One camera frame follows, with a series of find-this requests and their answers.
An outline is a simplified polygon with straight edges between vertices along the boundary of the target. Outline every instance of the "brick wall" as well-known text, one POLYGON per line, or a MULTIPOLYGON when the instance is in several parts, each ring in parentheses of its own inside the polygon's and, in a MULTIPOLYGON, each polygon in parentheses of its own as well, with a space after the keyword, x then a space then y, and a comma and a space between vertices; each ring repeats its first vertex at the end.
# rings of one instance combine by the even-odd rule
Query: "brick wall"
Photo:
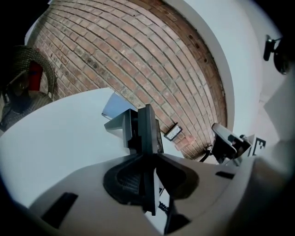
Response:
MULTIPOLYGON (((226 126, 222 84, 197 31, 160 0, 55 0, 29 45, 52 63, 54 99, 111 87, 137 108, 151 103, 163 132, 175 122, 186 158, 226 126)), ((41 87, 45 89, 45 80, 41 87)))

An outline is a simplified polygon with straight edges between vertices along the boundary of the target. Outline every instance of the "red object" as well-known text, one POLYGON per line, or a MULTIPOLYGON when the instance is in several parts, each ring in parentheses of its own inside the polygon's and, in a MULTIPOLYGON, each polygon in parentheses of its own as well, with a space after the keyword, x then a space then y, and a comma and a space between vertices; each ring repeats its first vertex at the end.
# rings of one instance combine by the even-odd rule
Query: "red object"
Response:
POLYGON ((39 91, 43 68, 37 62, 31 61, 29 65, 29 90, 39 91))

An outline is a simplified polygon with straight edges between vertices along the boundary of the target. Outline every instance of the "white desk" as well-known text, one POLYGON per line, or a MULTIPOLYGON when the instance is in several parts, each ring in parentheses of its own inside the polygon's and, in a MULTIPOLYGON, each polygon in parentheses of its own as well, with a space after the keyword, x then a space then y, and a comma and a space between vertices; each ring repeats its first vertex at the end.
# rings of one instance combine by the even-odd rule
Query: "white desk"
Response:
MULTIPOLYGON (((129 154, 105 130, 101 115, 110 88, 53 102, 26 116, 0 137, 0 171, 12 198, 29 207, 48 188, 82 167, 129 154)), ((183 157, 162 138, 165 153, 183 157)))

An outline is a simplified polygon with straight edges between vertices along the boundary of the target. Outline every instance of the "small sign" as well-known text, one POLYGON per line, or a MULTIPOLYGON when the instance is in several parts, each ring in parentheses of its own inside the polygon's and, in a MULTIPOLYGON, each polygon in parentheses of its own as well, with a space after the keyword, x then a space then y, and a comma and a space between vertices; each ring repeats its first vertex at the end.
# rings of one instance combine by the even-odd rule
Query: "small sign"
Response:
POLYGON ((180 128, 178 124, 176 123, 173 126, 173 128, 167 134, 164 135, 164 137, 168 139, 169 141, 172 141, 181 131, 182 131, 182 128, 180 128))

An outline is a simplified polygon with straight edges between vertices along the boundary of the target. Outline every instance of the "wall-mounted fixture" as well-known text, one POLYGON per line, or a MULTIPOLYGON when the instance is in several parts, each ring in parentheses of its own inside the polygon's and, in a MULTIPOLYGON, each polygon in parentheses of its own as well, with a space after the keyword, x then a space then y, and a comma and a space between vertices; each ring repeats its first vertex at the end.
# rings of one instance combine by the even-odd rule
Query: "wall-mounted fixture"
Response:
POLYGON ((271 53, 273 55, 273 62, 276 69, 281 74, 285 75, 289 71, 289 57, 287 52, 287 43, 284 38, 271 39, 269 35, 266 35, 265 49, 263 54, 263 59, 265 61, 269 60, 271 53), (280 41, 277 48, 275 49, 275 44, 277 41, 280 41))
POLYGON ((170 131, 168 131, 167 134, 164 135, 166 139, 169 141, 172 141, 176 138, 176 136, 182 131, 182 128, 178 126, 178 123, 176 123, 170 131))

